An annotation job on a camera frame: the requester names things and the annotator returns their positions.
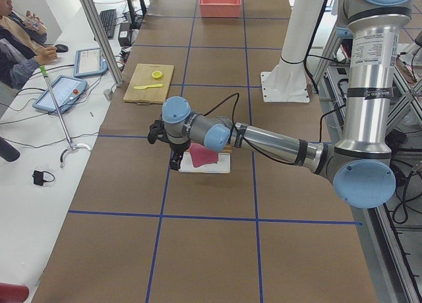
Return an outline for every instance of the white desk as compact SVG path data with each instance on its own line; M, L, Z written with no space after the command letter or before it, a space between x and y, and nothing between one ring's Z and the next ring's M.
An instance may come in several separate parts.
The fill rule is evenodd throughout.
M98 10L118 7L99 5ZM110 44L117 55L120 46L117 32ZM73 64L75 51L84 48L95 48L98 44L82 9L57 40L58 44L69 46L67 53L60 53L59 60L49 67ZM59 75L73 75L73 68L53 70L49 73L51 81ZM88 85L98 77L86 78ZM94 88L87 102L73 106L63 117L71 137L84 133L96 133L106 115L109 101L103 95L106 88L114 85L109 72L99 85ZM26 87L45 88L44 78L36 75L25 85ZM36 90L25 90L11 104L12 108L21 108L31 98L39 94L28 94ZM8 109L0 123L42 114L29 104L25 110L14 112ZM65 138L57 116L44 115L18 123L0 125L0 136L19 143L40 146ZM75 139L76 143L87 143L94 146L96 136ZM30 289L30 302L40 275L49 259L67 209L82 176L90 152L86 149L73 151L65 157L65 167L60 168L60 154L67 148L66 140L43 147L28 149L12 144L20 152L15 162L0 159L0 283L26 285ZM36 186L32 182L34 170L48 171L54 174L55 181L44 186Z

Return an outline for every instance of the person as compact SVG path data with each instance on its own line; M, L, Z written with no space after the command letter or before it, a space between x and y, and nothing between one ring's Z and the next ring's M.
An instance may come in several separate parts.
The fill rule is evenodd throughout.
M45 47L44 27L34 28L28 21L41 20L27 12L23 21L13 12L11 0L0 0L0 81L21 89L40 65L57 59L57 48Z

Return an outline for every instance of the table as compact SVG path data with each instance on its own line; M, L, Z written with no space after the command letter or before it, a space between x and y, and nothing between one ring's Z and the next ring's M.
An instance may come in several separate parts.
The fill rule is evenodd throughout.
M98 10L108 9L110 5L98 5ZM121 12L125 4L113 5ZM110 44L115 54L120 52L115 39ZM59 59L52 68L60 65L73 64L76 50L95 48L98 44L88 25L84 11L80 9L72 22L58 38L57 43L69 47L67 53L60 53ZM51 81L59 75L73 75L73 68L48 71ZM89 86L89 96L81 98L77 104L64 114L69 133L72 137L89 134L90 136L75 139L75 142L88 143L91 147L96 142L96 133L106 115L109 101L103 91L113 87L113 79L107 72L101 81L99 77L86 78ZM45 88L41 75L34 75L25 88ZM11 104L12 108L22 108L31 98L37 98L40 91L24 90ZM43 115L37 118L10 123L24 118L41 115L31 105L21 112L7 110L0 121L0 135L19 143L40 146L65 138L65 134L57 116ZM12 163L0 159L0 282L26 285L30 288L30 298L55 240L64 221L67 209L72 201L76 187L80 181L86 162L90 156L88 150L77 150L65 158L65 167L60 168L59 157L66 149L66 140L40 149L24 148L15 145L20 151L20 158ZM34 170L48 171L54 174L55 181L37 187L32 183Z
M236 120L316 141L316 96L262 101L289 17L288 0L243 0L223 19L152 0L33 302L377 301L363 223L326 180L241 150L230 174L170 172L168 146L146 139L160 106L122 101L137 63L173 64L169 96L205 112L239 92Z

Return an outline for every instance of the pink towel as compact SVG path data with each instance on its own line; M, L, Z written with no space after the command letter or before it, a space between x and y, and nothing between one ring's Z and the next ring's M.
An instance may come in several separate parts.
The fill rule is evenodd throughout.
M218 161L218 153L198 143L191 143L189 152L191 153L192 164L195 168L199 168L204 164L217 163Z

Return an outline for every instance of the green handle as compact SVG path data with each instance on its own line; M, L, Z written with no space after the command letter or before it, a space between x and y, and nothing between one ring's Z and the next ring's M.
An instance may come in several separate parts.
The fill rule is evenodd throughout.
M45 70L45 67L43 65L40 66L40 70L43 76L47 76L47 71Z

